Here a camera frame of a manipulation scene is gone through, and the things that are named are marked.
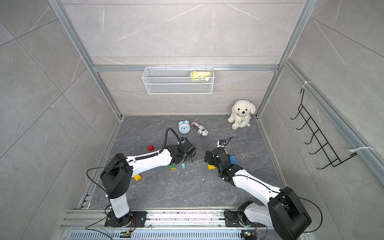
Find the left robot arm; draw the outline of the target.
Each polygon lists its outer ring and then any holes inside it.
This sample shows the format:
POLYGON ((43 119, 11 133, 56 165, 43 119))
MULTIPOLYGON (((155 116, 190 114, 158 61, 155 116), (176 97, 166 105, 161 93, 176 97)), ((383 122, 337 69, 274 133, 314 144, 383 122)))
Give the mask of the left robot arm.
POLYGON ((187 138, 180 138, 172 128, 166 129, 158 151, 139 156, 116 154, 100 174, 114 216, 120 220, 131 214, 127 199, 131 178, 157 167, 178 165, 195 154, 196 147, 187 138))

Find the yellow lego brick near left arm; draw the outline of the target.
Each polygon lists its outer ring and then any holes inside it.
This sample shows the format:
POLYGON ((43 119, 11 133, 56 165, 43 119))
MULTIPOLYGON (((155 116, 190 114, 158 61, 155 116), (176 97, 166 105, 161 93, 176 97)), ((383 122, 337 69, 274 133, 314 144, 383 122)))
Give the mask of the yellow lego brick near left arm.
POLYGON ((141 176, 140 175, 135 175, 134 179, 138 182, 141 179, 141 176))

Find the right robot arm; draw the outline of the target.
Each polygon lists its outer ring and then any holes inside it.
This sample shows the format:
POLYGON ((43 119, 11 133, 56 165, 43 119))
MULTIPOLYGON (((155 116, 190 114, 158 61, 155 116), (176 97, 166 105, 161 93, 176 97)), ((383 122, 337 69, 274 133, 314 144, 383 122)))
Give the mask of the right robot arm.
POLYGON ((312 219, 298 197, 289 187, 280 189, 269 185, 249 174, 244 168, 233 164, 224 147, 206 151, 204 161, 218 170, 225 182, 248 192, 262 204, 245 202, 237 210, 236 220, 244 227, 262 224, 271 227, 283 240, 296 240, 307 228, 312 219))

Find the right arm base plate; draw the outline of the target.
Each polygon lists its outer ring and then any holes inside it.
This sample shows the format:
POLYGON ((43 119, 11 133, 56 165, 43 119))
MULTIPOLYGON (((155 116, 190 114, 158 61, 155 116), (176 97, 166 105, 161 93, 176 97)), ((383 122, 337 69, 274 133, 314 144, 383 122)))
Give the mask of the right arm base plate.
POLYGON ((254 228, 256 225, 258 227, 265 227, 265 225, 260 223, 251 223, 251 222, 244 222, 239 217, 238 211, 231 211, 231 210, 224 210, 224 219, 225 219, 225 226, 227 228, 254 228))

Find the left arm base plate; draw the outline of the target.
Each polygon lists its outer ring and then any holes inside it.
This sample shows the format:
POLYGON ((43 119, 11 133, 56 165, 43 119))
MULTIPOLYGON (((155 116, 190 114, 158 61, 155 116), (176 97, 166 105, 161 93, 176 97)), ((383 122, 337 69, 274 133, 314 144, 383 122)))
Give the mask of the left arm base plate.
POLYGON ((121 218, 117 218, 113 211, 110 211, 107 215, 105 227, 112 228, 143 228, 145 226, 148 212, 146 211, 130 211, 128 214, 121 218))

